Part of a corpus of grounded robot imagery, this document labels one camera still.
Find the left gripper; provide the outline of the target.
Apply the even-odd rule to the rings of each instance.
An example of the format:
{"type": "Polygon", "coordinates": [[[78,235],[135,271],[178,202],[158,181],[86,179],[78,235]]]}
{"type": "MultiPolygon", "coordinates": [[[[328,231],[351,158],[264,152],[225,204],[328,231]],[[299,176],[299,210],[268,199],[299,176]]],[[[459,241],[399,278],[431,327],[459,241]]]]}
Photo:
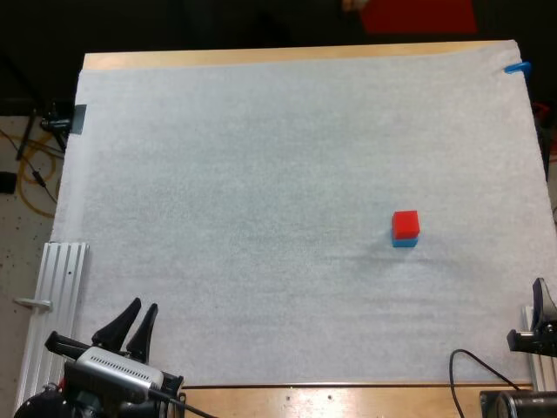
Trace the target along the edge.
{"type": "Polygon", "coordinates": [[[112,322],[92,336],[94,346],[50,334],[45,343],[64,364],[64,396],[81,412],[178,412],[183,406],[178,391],[183,378],[167,374],[148,362],[158,305],[150,305],[136,333],[121,354],[120,349],[141,309],[135,298],[112,322]]]}

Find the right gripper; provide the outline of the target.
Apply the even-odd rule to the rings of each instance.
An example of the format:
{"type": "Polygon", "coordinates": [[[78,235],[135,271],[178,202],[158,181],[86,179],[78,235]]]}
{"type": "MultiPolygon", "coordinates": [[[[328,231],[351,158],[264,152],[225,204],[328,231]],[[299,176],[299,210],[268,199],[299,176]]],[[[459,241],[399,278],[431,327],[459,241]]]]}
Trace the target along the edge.
{"type": "Polygon", "coordinates": [[[511,330],[507,344],[512,352],[527,354],[556,353],[556,305],[543,278],[533,284],[533,318],[530,331],[511,330]]]}

